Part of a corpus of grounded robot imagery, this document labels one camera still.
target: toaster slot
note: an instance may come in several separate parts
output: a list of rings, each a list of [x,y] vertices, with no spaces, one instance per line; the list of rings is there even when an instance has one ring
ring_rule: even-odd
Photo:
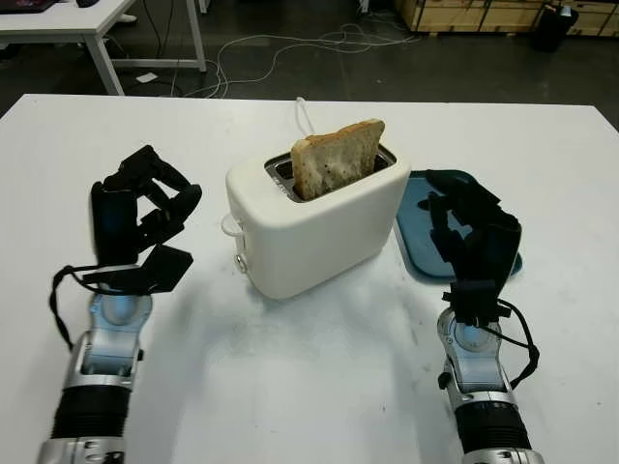
[[[376,158],[374,159],[373,173],[386,169],[387,167],[395,164],[396,161],[396,157],[389,150],[382,145],[379,145]],[[285,153],[276,158],[269,159],[264,164],[264,168],[271,179],[273,179],[273,181],[280,187],[281,191],[288,196],[288,198],[297,203],[306,202],[306,200],[302,199],[294,189],[294,175],[292,172],[292,158],[290,157],[290,153]]]

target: black cable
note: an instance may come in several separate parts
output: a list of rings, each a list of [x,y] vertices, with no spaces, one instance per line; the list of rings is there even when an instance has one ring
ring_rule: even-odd
[[[65,276],[72,276],[75,281],[81,285],[82,287],[84,287],[86,290],[89,290],[93,293],[97,293],[100,295],[111,295],[111,296],[132,296],[132,295],[136,295],[139,296],[139,293],[135,293],[135,292],[120,292],[120,291],[114,291],[114,290],[105,290],[103,288],[98,288],[98,287],[93,287],[91,285],[88,285],[86,282],[84,282],[82,279],[80,279],[76,273],[80,273],[80,272],[84,272],[84,271],[96,271],[97,269],[100,269],[102,266],[99,265],[95,265],[95,266],[79,266],[79,267],[74,267],[74,266],[65,266],[64,268],[62,268],[60,271],[58,271],[52,281],[51,281],[51,293],[49,294],[49,309],[51,310],[51,313],[54,316],[54,320],[56,321],[56,327],[58,328],[58,332],[60,333],[60,336],[62,336],[62,339],[65,340],[65,343],[67,343],[67,346],[69,347],[69,351],[72,351],[74,348],[74,343],[71,341],[71,335],[69,334],[69,329],[67,328],[67,325],[65,324],[65,321],[63,321],[62,317],[60,317],[60,314],[58,313],[58,296],[57,296],[57,290],[58,290],[58,286],[60,285],[60,283],[62,282],[62,279]]]
[[[187,28],[183,29],[183,33],[181,34],[181,44],[179,46],[179,56],[183,56],[183,45],[185,44],[185,35],[187,34]],[[174,88],[176,88],[176,77],[178,76],[178,68],[179,65],[181,63],[181,59],[178,58],[176,60],[176,66],[174,67],[174,75],[172,75],[172,84],[170,86],[170,97],[174,97]],[[179,95],[180,98],[183,98],[185,96],[185,93],[181,93]]]
[[[155,36],[157,37],[157,53],[155,55],[157,56],[157,58],[159,58],[160,54],[162,53],[162,36],[160,36],[159,34],[159,29],[157,29],[157,25],[155,24],[155,21],[151,16],[151,12],[148,9],[148,4],[146,3],[146,0],[142,0],[142,5],[144,7],[144,11],[146,12],[148,22],[150,22],[153,31],[155,31]]]
[[[524,319],[524,316],[522,315],[520,310],[513,304],[511,304],[510,302],[506,302],[505,300],[498,299],[497,301],[500,305],[511,309],[516,314],[517,318],[520,321],[520,325],[524,330],[524,336],[526,337],[526,342],[528,345],[527,348],[529,350],[529,364],[527,364],[522,369],[520,375],[518,375],[514,380],[510,382],[512,389],[515,389],[520,382],[526,379],[529,375],[535,372],[535,369],[538,368],[538,362],[540,360],[540,350],[537,346],[535,346],[535,343],[533,343],[533,336],[531,335],[531,331],[529,331],[529,326],[527,325],[526,320]]]
[[[519,346],[521,348],[528,348],[529,347],[529,345],[527,345],[526,343],[522,343],[521,341],[514,340],[513,338],[511,338],[509,336],[506,336],[506,335],[503,335],[502,333],[500,333],[498,331],[495,331],[495,330],[491,329],[490,327],[480,327],[480,329],[488,332],[489,334],[493,334],[496,337],[501,338],[502,340],[509,341],[510,343],[513,343],[514,345]]]
[[[162,58],[165,54],[165,49],[167,48],[167,41],[170,36],[170,25],[172,24],[172,17],[174,16],[174,0],[170,0],[170,11],[167,15],[167,24],[165,25],[165,36],[163,38],[163,46],[162,53],[158,58]]]
[[[71,341],[71,336],[69,335],[69,329],[67,329],[67,325],[65,321],[62,320],[60,314],[58,314],[58,298],[56,296],[56,290],[62,279],[71,273],[79,272],[79,271],[94,271],[98,269],[99,266],[81,266],[79,268],[74,268],[73,266],[65,266],[60,271],[56,273],[56,275],[51,280],[51,293],[49,294],[49,309],[51,313],[54,315],[54,320],[56,321],[56,327],[58,327],[58,332],[60,332],[60,336],[65,340],[67,346],[69,347],[69,351],[73,350],[74,344]]]

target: dark floor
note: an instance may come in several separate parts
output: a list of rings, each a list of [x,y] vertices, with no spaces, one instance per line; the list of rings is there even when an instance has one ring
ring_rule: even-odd
[[[146,2],[163,36],[170,0]],[[373,2],[373,9],[381,16],[360,17],[354,0],[213,0],[200,25],[207,57],[212,60],[217,60],[223,44],[245,36],[317,38],[350,22],[368,34],[394,40],[408,37],[398,16],[385,9],[393,2],[378,3]],[[192,40],[185,2],[174,0],[174,6],[166,56],[190,58]],[[110,35],[130,56],[152,57],[157,41],[143,1],[137,0],[130,13],[138,16],[138,24],[115,27]],[[264,38],[241,42],[228,47],[221,62],[228,79],[258,78],[271,67],[274,53],[290,44]],[[210,65],[209,71],[206,76],[178,71],[174,95],[217,83],[215,67]],[[155,71],[160,78],[146,85],[134,79],[141,73],[145,71],[119,72],[128,95],[170,95],[174,71]],[[104,88],[88,53],[76,45],[27,45],[15,57],[0,61],[0,114],[23,93],[102,94]],[[375,47],[358,54],[301,46],[284,51],[268,78],[231,85],[226,96],[594,104],[619,129],[619,41],[567,38],[555,53],[532,50],[526,38],[501,36],[422,37],[414,43]]]

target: toaster lever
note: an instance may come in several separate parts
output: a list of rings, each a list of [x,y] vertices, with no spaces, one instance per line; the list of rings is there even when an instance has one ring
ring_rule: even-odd
[[[248,271],[248,265],[241,254],[234,255],[234,264],[236,264],[237,269],[241,272],[241,274],[245,274]]]
[[[239,224],[230,213],[225,215],[221,220],[221,230],[225,235],[229,235],[230,237],[243,237],[241,224]]]

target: wooden crate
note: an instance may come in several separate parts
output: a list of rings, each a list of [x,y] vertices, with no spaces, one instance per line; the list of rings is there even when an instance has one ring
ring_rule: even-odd
[[[578,21],[568,31],[571,36],[597,36],[614,9],[612,3],[565,1],[563,5],[578,12]]]
[[[425,5],[424,0],[395,2],[411,31],[419,25],[419,31],[430,33],[528,32],[534,27],[544,4],[543,0],[426,0]],[[616,4],[564,0],[562,5],[578,12],[578,21],[568,34],[619,35],[619,9]]]
[[[600,35],[602,37],[619,37],[619,8],[615,8],[615,13],[608,19]]]
[[[484,10],[483,0],[427,0],[424,8],[421,2],[404,0],[400,12],[411,31],[419,22],[421,32],[474,32]]]
[[[528,32],[544,5],[537,1],[496,1],[490,3],[482,32]]]

